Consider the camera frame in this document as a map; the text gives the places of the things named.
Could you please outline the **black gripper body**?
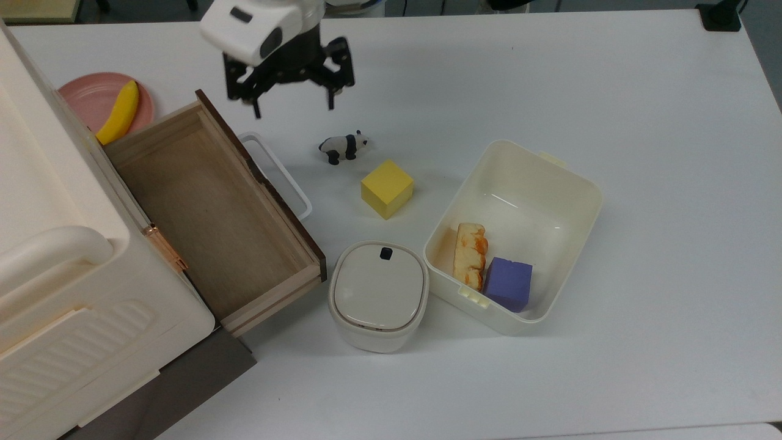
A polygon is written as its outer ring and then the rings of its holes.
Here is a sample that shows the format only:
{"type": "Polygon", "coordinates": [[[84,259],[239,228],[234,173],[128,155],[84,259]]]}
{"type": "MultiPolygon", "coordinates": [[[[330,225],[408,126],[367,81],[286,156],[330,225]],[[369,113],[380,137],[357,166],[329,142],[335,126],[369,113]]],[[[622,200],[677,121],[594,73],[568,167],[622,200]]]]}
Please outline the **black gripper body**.
{"type": "Polygon", "coordinates": [[[339,93],[355,86],[354,64],[346,37],[321,45],[320,31],[307,31],[274,50],[260,65],[223,54],[226,93],[229,100],[251,103],[276,84],[311,83],[339,93]]]}

